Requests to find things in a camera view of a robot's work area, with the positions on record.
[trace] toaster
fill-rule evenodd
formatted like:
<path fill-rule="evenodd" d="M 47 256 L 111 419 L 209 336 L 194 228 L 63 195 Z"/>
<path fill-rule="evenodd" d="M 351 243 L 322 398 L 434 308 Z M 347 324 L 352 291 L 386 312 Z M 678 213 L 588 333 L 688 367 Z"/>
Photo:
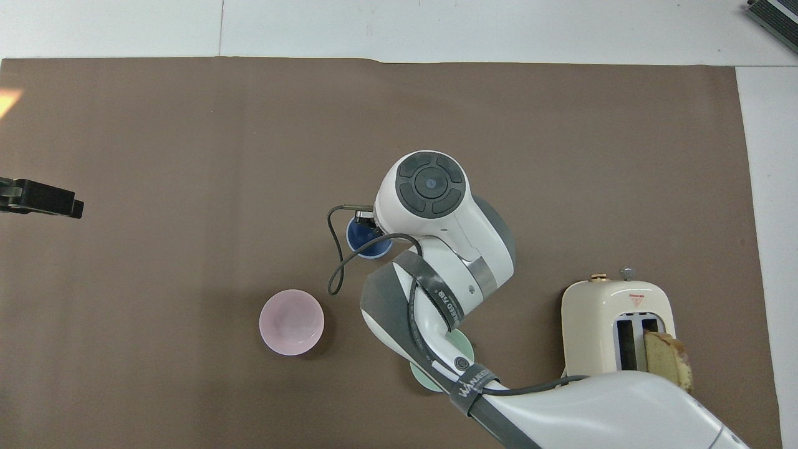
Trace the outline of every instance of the toaster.
<path fill-rule="evenodd" d="M 566 375 L 648 371 L 644 332 L 676 338 L 674 315 L 661 288 L 640 280 L 611 280 L 606 274 L 566 289 L 562 319 Z"/>

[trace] black device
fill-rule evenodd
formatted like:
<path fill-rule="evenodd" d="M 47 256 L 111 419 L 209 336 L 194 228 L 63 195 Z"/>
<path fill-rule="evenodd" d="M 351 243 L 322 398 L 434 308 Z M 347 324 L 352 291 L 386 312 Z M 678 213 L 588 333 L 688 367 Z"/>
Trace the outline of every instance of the black device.
<path fill-rule="evenodd" d="M 748 0 L 745 13 L 798 53 L 798 0 Z"/>
<path fill-rule="evenodd" d="M 83 201 L 75 192 L 30 179 L 0 177 L 0 212 L 46 213 L 70 218 L 83 217 Z"/>

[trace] circular button panel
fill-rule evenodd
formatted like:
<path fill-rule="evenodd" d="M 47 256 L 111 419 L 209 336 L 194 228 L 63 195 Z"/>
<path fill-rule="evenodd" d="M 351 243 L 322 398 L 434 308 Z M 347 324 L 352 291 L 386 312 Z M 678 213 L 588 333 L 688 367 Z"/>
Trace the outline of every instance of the circular button panel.
<path fill-rule="evenodd" d="M 411 213 L 424 218 L 444 217 L 463 200 L 465 176 L 451 157 L 420 151 L 399 164 L 396 189 Z"/>
<path fill-rule="evenodd" d="M 430 200 L 440 198 L 448 187 L 446 173 L 437 167 L 421 169 L 416 175 L 416 191 Z"/>

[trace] white table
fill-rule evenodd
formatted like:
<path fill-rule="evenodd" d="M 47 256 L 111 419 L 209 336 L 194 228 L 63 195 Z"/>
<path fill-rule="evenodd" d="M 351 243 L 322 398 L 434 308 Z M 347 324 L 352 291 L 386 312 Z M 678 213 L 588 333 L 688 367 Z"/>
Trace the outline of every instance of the white table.
<path fill-rule="evenodd" d="M 359 57 L 737 66 L 785 447 L 798 447 L 798 55 L 744 0 L 0 0 L 0 58 Z"/>

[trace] bread slice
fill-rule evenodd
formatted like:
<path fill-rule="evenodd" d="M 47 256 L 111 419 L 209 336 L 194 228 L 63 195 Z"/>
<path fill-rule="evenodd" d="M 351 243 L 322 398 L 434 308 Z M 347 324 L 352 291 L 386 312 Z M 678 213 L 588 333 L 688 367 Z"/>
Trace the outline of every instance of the bread slice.
<path fill-rule="evenodd" d="M 682 390 L 693 390 L 693 372 L 681 341 L 664 332 L 644 331 L 648 372 L 670 380 Z"/>

